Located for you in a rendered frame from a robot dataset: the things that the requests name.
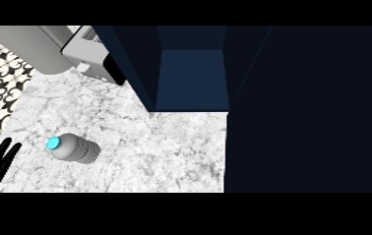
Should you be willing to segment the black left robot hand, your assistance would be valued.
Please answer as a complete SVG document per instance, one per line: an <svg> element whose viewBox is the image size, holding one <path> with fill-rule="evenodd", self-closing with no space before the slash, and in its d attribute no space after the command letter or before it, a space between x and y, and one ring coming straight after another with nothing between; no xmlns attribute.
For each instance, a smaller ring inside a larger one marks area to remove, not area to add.
<svg viewBox="0 0 372 235"><path fill-rule="evenodd" d="M22 147L21 143L12 145L12 139L6 138L0 143L0 181L8 173L12 161Z"/></svg>

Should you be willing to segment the grey water bottle, cyan cap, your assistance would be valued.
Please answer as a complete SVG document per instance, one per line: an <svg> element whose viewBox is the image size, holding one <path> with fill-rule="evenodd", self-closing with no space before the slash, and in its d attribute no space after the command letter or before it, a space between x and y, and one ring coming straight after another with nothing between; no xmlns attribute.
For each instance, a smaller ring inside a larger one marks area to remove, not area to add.
<svg viewBox="0 0 372 235"><path fill-rule="evenodd" d="M90 164L101 153L99 145L71 133L52 137L46 142L50 155L58 160Z"/></svg>

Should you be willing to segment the dark navy open cabinet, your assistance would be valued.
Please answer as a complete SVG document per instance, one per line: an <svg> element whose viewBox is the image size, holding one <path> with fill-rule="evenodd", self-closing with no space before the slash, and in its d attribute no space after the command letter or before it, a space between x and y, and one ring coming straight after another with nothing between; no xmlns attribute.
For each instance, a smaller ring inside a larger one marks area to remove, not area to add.
<svg viewBox="0 0 372 235"><path fill-rule="evenodd" d="M269 26L98 26L151 112L227 112Z"/></svg>

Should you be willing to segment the grey rounded appliance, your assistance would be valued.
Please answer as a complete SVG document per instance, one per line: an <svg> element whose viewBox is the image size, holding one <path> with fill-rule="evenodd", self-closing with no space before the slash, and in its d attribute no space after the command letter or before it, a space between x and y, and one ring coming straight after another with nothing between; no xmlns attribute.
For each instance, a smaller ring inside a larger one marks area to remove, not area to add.
<svg viewBox="0 0 372 235"><path fill-rule="evenodd" d="M61 74L72 67L61 54L71 37L67 26L0 26L0 44L46 75Z"/></svg>

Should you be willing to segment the pale grey appliance, black front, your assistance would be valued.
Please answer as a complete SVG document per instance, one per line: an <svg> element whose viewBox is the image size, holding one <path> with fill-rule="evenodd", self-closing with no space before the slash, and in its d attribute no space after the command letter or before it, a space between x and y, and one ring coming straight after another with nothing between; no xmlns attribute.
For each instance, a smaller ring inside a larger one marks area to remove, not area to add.
<svg viewBox="0 0 372 235"><path fill-rule="evenodd" d="M90 26L78 28L61 54L84 76L118 86L124 84L126 75Z"/></svg>

